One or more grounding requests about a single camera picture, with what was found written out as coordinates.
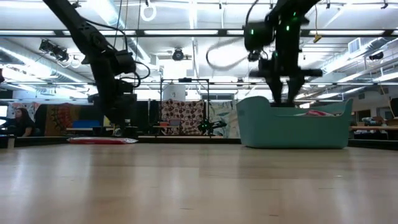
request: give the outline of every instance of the laminate floor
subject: laminate floor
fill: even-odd
[[[219,144],[0,151],[0,223],[397,222],[395,151]]]

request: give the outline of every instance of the teal plastic bin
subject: teal plastic bin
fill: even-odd
[[[278,149],[342,149],[348,144],[353,101],[299,108],[271,108],[267,98],[246,98],[236,105],[241,142],[247,147]],[[295,116],[308,110],[341,114]]]

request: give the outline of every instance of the woman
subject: woman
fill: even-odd
[[[25,108],[15,110],[15,118],[7,120],[0,128],[8,128],[3,134],[14,134],[17,137],[29,137],[33,135],[35,123],[29,117]]]

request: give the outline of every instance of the ceiling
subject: ceiling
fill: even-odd
[[[103,16],[99,14],[98,8],[95,9],[92,0],[80,1],[81,8],[78,12],[92,20],[106,24]],[[121,5],[121,18],[126,24],[127,29],[241,29],[244,24],[246,13],[251,6],[252,1],[247,0],[196,0],[196,6],[193,7],[192,0],[152,0],[151,5],[156,6],[156,15],[151,21],[144,21],[140,17],[141,7],[145,7],[145,1],[136,0],[114,0],[112,2],[119,12]],[[389,7],[381,9],[383,0],[330,0],[331,7],[326,8],[326,0],[321,1],[317,6],[310,10],[307,17],[310,24],[306,29],[395,29],[398,27],[398,3],[396,1],[387,1]],[[259,1],[260,4],[252,10],[250,20],[263,20],[264,16],[270,11],[270,0]],[[192,11],[196,12],[194,25],[190,25]],[[151,9],[145,9],[145,15],[151,15]],[[2,29],[65,29],[65,26],[54,16],[52,11],[46,7],[42,1],[37,0],[0,0],[0,30]],[[43,38],[41,37],[7,37],[7,40],[36,53],[38,58],[41,52],[39,45]],[[71,38],[46,38],[51,42],[68,49],[68,53],[76,55],[77,58],[83,58],[73,43]],[[198,65],[198,76],[200,78],[214,77],[247,77],[248,72],[257,67],[257,63],[251,63],[247,60],[241,62],[238,66],[228,71],[217,71],[208,66],[205,60],[206,51],[210,46],[218,42],[229,39],[229,37],[197,37],[197,55],[196,64]],[[322,38],[314,44],[312,38],[303,38],[301,46],[303,53],[299,57],[299,65],[303,68],[322,68],[327,60],[344,52],[348,48],[348,43],[354,40],[349,38]],[[165,58],[170,55],[174,48],[182,48],[188,55],[193,54],[193,41],[191,37],[140,37],[136,39],[139,46],[147,55],[158,55]],[[116,48],[123,48],[123,39],[118,38]],[[247,55],[243,41],[210,54],[210,61],[218,65],[227,65],[235,62]],[[45,58],[55,62],[47,55]],[[365,70],[368,67],[364,65],[363,57],[356,58],[347,65],[340,67],[336,72],[344,73],[345,76]],[[75,72],[90,80],[93,79],[91,69],[87,65],[81,65],[78,68],[68,67],[69,71]]]

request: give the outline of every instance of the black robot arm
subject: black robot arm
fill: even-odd
[[[91,66],[98,89],[99,105],[102,112],[115,124],[124,124],[124,119],[131,114],[134,98],[123,95],[126,82],[115,80],[121,73],[136,74],[136,62],[132,53],[116,50],[87,19],[81,17],[68,0],[43,0],[51,11],[70,31],[70,35]]]
[[[294,106],[294,99],[305,82],[304,77],[321,77],[321,70],[302,70],[298,66],[300,28],[309,20],[306,13],[319,0],[279,0],[264,21],[248,22],[244,28],[244,45],[249,51],[249,60],[259,60],[259,70],[250,77],[264,77],[274,97],[275,106],[282,106],[280,77],[289,77],[287,103]],[[275,41],[272,57],[260,58],[265,46]]]

